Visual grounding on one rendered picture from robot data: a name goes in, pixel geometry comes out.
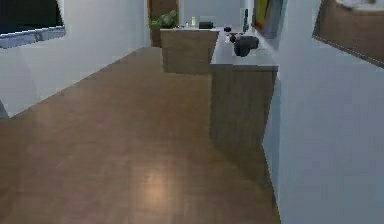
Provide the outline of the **green house plant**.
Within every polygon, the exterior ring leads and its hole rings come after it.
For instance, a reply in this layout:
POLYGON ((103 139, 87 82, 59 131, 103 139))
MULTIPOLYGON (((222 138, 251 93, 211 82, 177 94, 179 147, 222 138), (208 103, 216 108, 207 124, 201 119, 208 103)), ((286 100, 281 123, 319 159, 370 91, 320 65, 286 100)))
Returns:
POLYGON ((157 20, 150 22, 152 27, 163 29, 172 29, 178 25, 178 13, 176 10, 171 10, 168 13, 161 15, 157 20))

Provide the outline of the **wooden kitchen counter white top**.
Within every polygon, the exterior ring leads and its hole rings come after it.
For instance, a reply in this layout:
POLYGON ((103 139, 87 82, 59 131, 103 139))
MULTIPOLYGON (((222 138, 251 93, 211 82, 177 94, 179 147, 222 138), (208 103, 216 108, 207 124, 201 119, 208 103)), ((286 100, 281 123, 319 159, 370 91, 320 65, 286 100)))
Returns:
POLYGON ((278 65, 261 43, 247 56, 236 56, 229 38, 255 35, 223 29, 162 29, 163 70, 210 76, 212 140, 258 148, 264 138, 278 65))

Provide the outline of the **brown framed wall picture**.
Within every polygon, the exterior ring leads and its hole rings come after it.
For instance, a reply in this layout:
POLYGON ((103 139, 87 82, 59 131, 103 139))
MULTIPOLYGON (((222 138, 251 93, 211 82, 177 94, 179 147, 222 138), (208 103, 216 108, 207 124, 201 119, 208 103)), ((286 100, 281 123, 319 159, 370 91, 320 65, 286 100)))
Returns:
POLYGON ((384 69, 384 0, 321 0, 312 37, 384 69))

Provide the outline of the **dark window grey frame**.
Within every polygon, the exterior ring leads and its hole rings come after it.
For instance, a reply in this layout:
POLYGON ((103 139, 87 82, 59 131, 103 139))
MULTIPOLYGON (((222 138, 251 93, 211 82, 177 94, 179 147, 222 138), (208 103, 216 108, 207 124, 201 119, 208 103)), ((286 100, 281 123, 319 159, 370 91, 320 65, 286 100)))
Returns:
POLYGON ((58 0, 0 0, 0 48, 61 38, 65 34, 58 0))

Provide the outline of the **black kettle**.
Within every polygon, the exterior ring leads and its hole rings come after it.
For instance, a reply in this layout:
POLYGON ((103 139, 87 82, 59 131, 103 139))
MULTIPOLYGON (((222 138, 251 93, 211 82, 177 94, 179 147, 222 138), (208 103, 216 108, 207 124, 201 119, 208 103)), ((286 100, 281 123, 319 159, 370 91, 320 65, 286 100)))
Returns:
POLYGON ((247 56, 251 50, 259 46, 259 39, 256 36, 232 35, 229 40, 234 46, 235 55, 240 57, 247 56))

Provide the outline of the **brown wooden room door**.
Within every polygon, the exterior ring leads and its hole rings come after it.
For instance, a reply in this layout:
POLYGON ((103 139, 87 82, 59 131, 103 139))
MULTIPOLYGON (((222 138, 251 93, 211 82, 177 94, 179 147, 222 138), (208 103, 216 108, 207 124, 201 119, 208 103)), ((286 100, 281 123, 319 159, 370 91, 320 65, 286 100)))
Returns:
POLYGON ((157 21, 172 10, 178 11, 179 0, 147 0, 148 26, 152 47, 161 46, 160 26, 157 21))

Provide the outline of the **colourful framed wall picture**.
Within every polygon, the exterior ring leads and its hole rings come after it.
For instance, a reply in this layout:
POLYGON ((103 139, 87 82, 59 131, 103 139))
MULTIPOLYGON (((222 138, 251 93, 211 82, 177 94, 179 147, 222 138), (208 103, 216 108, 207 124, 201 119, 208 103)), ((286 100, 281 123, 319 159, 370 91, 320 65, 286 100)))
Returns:
POLYGON ((287 0, 254 0, 252 26, 265 39, 280 35, 287 0))

